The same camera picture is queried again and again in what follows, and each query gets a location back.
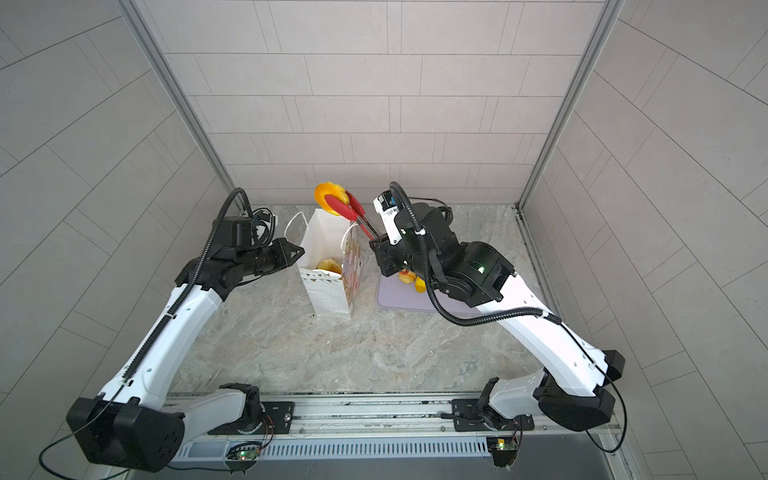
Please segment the striped spiral bread roll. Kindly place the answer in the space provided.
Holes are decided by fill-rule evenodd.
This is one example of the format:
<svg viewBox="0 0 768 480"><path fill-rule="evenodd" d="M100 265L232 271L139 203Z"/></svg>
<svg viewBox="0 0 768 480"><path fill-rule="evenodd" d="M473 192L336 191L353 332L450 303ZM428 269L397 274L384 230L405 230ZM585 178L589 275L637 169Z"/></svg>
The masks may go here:
<svg viewBox="0 0 768 480"><path fill-rule="evenodd" d="M416 278L417 278L417 275L416 275L416 274L414 274L414 273L413 273L413 272L411 272L411 271L408 271L408 270L401 270L401 271L398 273L398 278L399 278L399 279L400 279L400 281L401 281L401 282L403 282L404 284L412 284L412 283L414 283L414 282L415 282L415 280L416 280Z"/></svg>

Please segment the yellow orange cone bread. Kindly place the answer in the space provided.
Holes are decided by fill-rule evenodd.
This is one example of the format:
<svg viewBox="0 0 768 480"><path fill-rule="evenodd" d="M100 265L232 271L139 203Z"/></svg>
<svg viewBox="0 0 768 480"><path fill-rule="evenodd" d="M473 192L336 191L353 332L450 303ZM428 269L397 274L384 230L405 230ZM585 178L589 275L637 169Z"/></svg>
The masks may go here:
<svg viewBox="0 0 768 480"><path fill-rule="evenodd" d="M424 293L426 291L426 283L420 277L417 277L414 281L414 288L418 293Z"/></svg>

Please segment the lavender plastic tray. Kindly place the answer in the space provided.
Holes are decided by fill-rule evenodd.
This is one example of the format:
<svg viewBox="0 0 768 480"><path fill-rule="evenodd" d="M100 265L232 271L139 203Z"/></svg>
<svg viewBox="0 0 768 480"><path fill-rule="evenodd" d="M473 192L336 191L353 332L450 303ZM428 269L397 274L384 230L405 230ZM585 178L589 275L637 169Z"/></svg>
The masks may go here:
<svg viewBox="0 0 768 480"><path fill-rule="evenodd" d="M480 314L476 308L470 308L461 301L451 299L439 290L436 291L436 297L440 304L453 315L469 317ZM397 275L379 278L376 299L378 305L385 309L436 312L426 292L418 293L412 284L403 283Z"/></svg>

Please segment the white cartoon animal paper bag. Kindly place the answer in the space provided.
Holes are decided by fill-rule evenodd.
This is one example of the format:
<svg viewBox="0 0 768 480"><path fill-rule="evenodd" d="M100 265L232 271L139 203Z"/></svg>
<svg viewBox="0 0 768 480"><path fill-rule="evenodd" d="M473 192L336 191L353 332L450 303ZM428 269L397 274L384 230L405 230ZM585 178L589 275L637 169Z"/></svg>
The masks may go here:
<svg viewBox="0 0 768 480"><path fill-rule="evenodd" d="M285 227L285 237L304 250L297 261L302 283L318 317L349 319L361 283L360 228L321 208L302 212Z"/></svg>

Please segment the red steel kitchen tongs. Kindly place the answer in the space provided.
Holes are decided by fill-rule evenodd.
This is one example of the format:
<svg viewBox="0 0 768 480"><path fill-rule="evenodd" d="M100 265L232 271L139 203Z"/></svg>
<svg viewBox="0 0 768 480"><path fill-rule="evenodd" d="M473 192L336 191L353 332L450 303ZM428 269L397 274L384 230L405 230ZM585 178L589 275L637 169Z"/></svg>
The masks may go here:
<svg viewBox="0 0 768 480"><path fill-rule="evenodd" d="M356 198L347 193L350 200L350 212L349 216L346 218L350 221L357 222L358 225L361 227L365 235L370 239L374 240L379 236L379 233L375 229L375 227L368 221L368 219L365 216L365 212L362 208L362 206L359 204L359 202L356 200Z"/></svg>

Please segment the round yellow custard bun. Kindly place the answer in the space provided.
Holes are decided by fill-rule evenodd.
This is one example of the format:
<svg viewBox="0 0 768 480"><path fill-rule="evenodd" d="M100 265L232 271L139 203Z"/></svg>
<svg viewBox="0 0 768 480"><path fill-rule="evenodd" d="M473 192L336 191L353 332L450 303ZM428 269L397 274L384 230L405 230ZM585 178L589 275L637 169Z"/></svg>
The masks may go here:
<svg viewBox="0 0 768 480"><path fill-rule="evenodd" d="M326 212L347 218L350 212L350 200L346 190L335 183L318 184L314 190L314 199Z"/></svg>

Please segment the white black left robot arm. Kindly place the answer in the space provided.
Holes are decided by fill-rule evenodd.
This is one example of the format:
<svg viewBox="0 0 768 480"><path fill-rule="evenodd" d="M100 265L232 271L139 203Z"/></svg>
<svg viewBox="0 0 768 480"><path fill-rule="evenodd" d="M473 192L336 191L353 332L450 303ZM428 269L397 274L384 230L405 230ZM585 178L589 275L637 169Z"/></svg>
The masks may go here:
<svg viewBox="0 0 768 480"><path fill-rule="evenodd" d="M229 383L211 394L166 404L169 388L202 327L237 288L284 270L303 248L260 231L257 210L233 189L212 223L202 253L175 280L167 305L120 371L92 398L79 398L66 422L87 461L158 472L179 449L220 427L251 433L264 427L256 386Z"/></svg>

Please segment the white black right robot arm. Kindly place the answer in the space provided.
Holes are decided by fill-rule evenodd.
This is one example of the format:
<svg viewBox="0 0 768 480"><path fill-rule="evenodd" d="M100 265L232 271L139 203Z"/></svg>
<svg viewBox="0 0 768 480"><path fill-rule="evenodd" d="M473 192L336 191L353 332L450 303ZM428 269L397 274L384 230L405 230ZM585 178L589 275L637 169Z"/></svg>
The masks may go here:
<svg viewBox="0 0 768 480"><path fill-rule="evenodd" d="M624 357L575 333L496 248L459 241L450 207L410 197L396 182L373 205L385 231L369 245L384 276L415 274L445 320L459 327L498 323L541 363L539 372L486 383L475 417L487 428L509 431L519 441L523 418L541 414L567 430L590 433L626 406L615 385Z"/></svg>

